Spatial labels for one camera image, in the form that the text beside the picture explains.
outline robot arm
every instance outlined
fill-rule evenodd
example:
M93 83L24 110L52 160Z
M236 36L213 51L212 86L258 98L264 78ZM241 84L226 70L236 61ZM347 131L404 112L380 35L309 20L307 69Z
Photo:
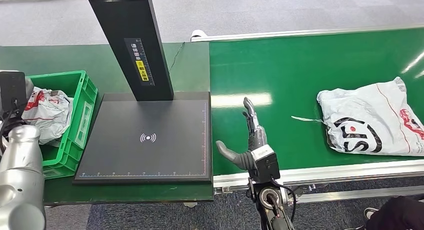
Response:
M249 132L248 150L240 154L235 153L222 141L217 141L218 151L238 168L248 170L248 194L259 212L261 229L293 230L293 224L283 208L283 204L286 203L283 199L287 199L287 193L285 190L281 192L280 187L289 190L294 201L296 196L290 188L276 182L276 179L280 178L277 155L268 145L267 135L264 128L259 125L252 102L244 98L243 103L247 109L243 115L246 117Z
M40 130L21 119L33 87L22 72L0 72L0 230L46 228Z

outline black stand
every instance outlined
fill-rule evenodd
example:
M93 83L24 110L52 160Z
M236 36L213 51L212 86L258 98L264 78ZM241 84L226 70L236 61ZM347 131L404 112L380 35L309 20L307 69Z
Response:
M212 184L210 93L174 96L152 0L89 2L133 96L105 94L74 183Z
M172 100L152 0L88 1L136 100Z

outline wireless symbol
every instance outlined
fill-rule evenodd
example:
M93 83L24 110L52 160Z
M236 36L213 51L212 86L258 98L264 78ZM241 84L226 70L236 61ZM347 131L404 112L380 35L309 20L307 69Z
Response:
M140 137L140 141L141 142L145 142L145 141L155 142L156 141L156 134L153 133L152 135L147 136L146 134L143 133Z

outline green plastic crate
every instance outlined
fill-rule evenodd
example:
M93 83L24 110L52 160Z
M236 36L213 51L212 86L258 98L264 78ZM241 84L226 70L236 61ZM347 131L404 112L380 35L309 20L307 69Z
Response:
M60 147L40 145L46 179L74 175L86 146L97 88L85 71L28 76L35 86L62 90L73 98L70 126L63 134Z

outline black scanning platform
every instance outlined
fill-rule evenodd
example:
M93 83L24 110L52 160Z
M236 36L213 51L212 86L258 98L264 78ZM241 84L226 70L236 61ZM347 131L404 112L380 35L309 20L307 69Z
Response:
M209 92L105 94L74 184L212 182Z

